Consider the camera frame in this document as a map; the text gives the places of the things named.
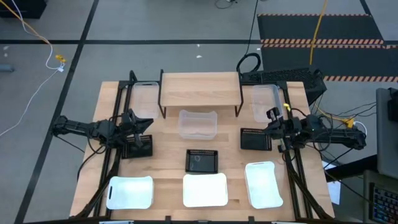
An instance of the gray floor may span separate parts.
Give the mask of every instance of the gray floor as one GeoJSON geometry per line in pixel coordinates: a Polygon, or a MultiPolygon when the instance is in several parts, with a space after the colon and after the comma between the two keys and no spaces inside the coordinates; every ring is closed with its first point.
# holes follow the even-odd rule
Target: gray floor
{"type": "MultiPolygon", "coordinates": [[[[48,39],[78,40],[84,28],[93,0],[49,0],[40,20],[28,20],[48,39]]],[[[376,23],[386,40],[398,40],[396,1],[367,0],[376,23]]],[[[247,39],[250,31],[254,1],[238,0],[225,10],[215,9],[210,0],[99,0],[88,39],[106,40],[167,40],[167,39],[247,39]]],[[[319,13],[319,0],[260,1],[258,13],[319,13]]],[[[331,0],[327,13],[364,13],[359,0],[331,0]]],[[[0,19],[0,39],[33,39],[23,32],[15,19],[0,19]]],[[[253,39],[258,39],[255,23],[253,39]]],[[[3,51],[0,62],[13,64],[14,73],[0,73],[1,131],[12,126],[22,114],[31,94],[51,75],[44,66],[49,47],[46,45],[10,45],[3,51]]],[[[252,45],[250,52],[259,46],[252,45]]],[[[58,45],[59,51],[72,60],[76,45],[58,45]]],[[[127,78],[133,69],[138,78],[157,80],[160,69],[168,72],[233,71],[245,45],[86,45],[78,62],[75,76],[62,114],[70,119],[91,121],[100,90],[100,83],[127,78]]],[[[254,62],[243,65],[248,69],[254,62]]],[[[57,104],[68,67],[57,74],[33,100],[20,126],[0,137],[0,223],[15,219],[27,183],[36,163],[45,133],[57,104]]],[[[375,100],[377,88],[396,83],[327,82],[328,91],[321,107],[339,113],[375,100]]],[[[350,162],[376,152],[375,117],[358,119],[368,127],[368,146],[340,159],[350,162]]],[[[69,137],[80,147],[84,138],[69,137]]],[[[334,156],[345,148],[331,146],[334,156]]],[[[30,203],[25,222],[66,218],[76,186],[76,172],[83,154],[64,142],[54,139],[30,203]]],[[[361,179],[347,180],[361,191],[361,179]]],[[[341,205],[336,206],[339,217],[361,219],[361,199],[344,187],[341,205]]]]}

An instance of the keyboard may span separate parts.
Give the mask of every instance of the keyboard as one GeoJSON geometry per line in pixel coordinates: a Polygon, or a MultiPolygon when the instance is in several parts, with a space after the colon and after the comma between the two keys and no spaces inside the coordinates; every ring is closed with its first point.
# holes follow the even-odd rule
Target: keyboard
{"type": "Polygon", "coordinates": [[[369,206],[369,218],[378,223],[398,224],[398,194],[370,184],[369,198],[374,202],[369,206]]]}

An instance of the wooden shelf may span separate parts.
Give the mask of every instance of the wooden shelf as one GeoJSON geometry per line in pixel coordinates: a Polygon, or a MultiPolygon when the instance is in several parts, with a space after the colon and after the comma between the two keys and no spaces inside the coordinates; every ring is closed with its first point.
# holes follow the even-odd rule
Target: wooden shelf
{"type": "Polygon", "coordinates": [[[241,104],[237,72],[163,73],[161,85],[164,107],[241,104]]]}

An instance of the wooden table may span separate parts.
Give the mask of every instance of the wooden table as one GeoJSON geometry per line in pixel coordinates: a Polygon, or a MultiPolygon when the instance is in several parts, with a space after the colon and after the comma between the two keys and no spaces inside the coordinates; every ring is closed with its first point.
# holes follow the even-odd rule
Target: wooden table
{"type": "MultiPolygon", "coordinates": [[[[300,82],[288,82],[287,84],[292,107],[298,108],[304,113],[309,113],[303,84],[300,82]]],[[[117,86],[117,82],[102,83],[93,121],[108,119],[112,115],[117,86]]],[[[235,117],[233,106],[179,107],[174,106],[178,103],[170,103],[174,107],[167,109],[166,119],[159,116],[145,132],[145,134],[152,134],[154,155],[147,158],[122,160],[119,168],[119,176],[121,177],[151,176],[155,184],[154,203],[148,210],[115,210],[112,212],[112,219],[164,220],[165,216],[170,215],[172,220],[247,221],[248,216],[254,216],[256,221],[294,220],[288,175],[285,163],[277,150],[278,141],[272,142],[273,150],[270,152],[239,148],[240,128],[266,127],[266,124],[257,123],[254,120],[251,92],[252,86],[243,87],[244,104],[238,118],[235,117]],[[218,113],[218,134],[214,140],[182,139],[178,134],[178,113],[181,109],[200,112],[215,110],[218,113]],[[218,150],[219,172],[224,173],[228,180],[229,201],[226,206],[184,207],[182,178],[185,175],[185,153],[187,149],[218,150]],[[250,162],[261,161],[272,161],[275,164],[277,185],[284,201],[283,206],[279,208],[256,210],[249,204],[244,167],[250,162]]],[[[283,102],[282,92],[280,92],[280,98],[283,102]]],[[[91,143],[93,147],[98,147],[98,142],[92,141],[91,143]]],[[[90,154],[91,150],[87,147],[85,158],[90,154]]],[[[98,188],[103,157],[103,154],[95,155],[82,169],[70,215],[77,214],[98,188]]],[[[325,211],[334,216],[319,153],[309,147],[302,149],[302,160],[309,191],[325,211]]],[[[300,213],[305,217],[302,194],[299,190],[297,192],[300,213]]],[[[103,197],[102,215],[106,210],[105,198],[106,196],[103,197]]]]}

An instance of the white cable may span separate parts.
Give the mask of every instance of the white cable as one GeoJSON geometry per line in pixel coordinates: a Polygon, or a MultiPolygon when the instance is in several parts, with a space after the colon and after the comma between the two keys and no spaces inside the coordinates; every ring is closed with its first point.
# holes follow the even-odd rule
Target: white cable
{"type": "MultiPolygon", "coordinates": [[[[11,0],[11,1],[12,1],[12,3],[14,4],[15,8],[16,8],[17,11],[18,11],[19,17],[21,18],[22,21],[24,21],[24,18],[22,17],[21,11],[19,10],[17,4],[15,3],[14,0],[11,0]]],[[[33,33],[29,32],[28,30],[26,30],[25,24],[24,24],[23,22],[21,22],[21,23],[22,23],[22,26],[23,26],[25,32],[27,32],[28,34],[33,35],[33,36],[35,36],[35,37],[43,38],[43,39],[45,39],[47,42],[49,42],[45,37],[43,37],[43,36],[41,36],[41,35],[33,34],[33,33]]],[[[46,66],[48,69],[57,70],[58,68],[63,67],[64,64],[61,62],[61,65],[60,65],[58,68],[49,67],[49,60],[50,60],[50,58],[51,58],[51,56],[52,56],[52,51],[53,51],[53,49],[52,49],[52,44],[49,44],[49,46],[51,47],[51,51],[50,51],[50,55],[49,55],[47,61],[45,62],[45,66],[46,66]]]]}
{"type": "Polygon", "coordinates": [[[0,134],[0,137],[1,137],[3,134],[6,134],[6,133],[9,132],[10,130],[14,129],[16,126],[19,125],[19,123],[21,123],[22,119],[24,118],[24,116],[25,116],[25,114],[26,114],[26,111],[27,111],[27,109],[28,109],[30,103],[31,103],[32,100],[33,100],[33,97],[39,92],[39,90],[40,90],[41,87],[44,85],[44,83],[46,83],[47,81],[49,81],[57,72],[58,72],[58,70],[56,70],[51,76],[49,76],[46,80],[44,80],[44,82],[43,82],[42,84],[40,84],[40,86],[38,87],[38,89],[36,90],[36,92],[33,93],[32,97],[30,98],[29,102],[27,103],[26,108],[25,108],[25,111],[24,111],[24,113],[22,114],[21,118],[19,118],[19,121],[18,121],[14,126],[12,126],[11,128],[9,128],[9,129],[3,131],[3,132],[0,134]]]}
{"type": "Polygon", "coordinates": [[[368,130],[366,129],[365,124],[363,124],[363,123],[360,122],[360,121],[354,121],[354,125],[355,125],[356,123],[360,124],[360,125],[365,129],[365,135],[368,136],[368,130]]]}

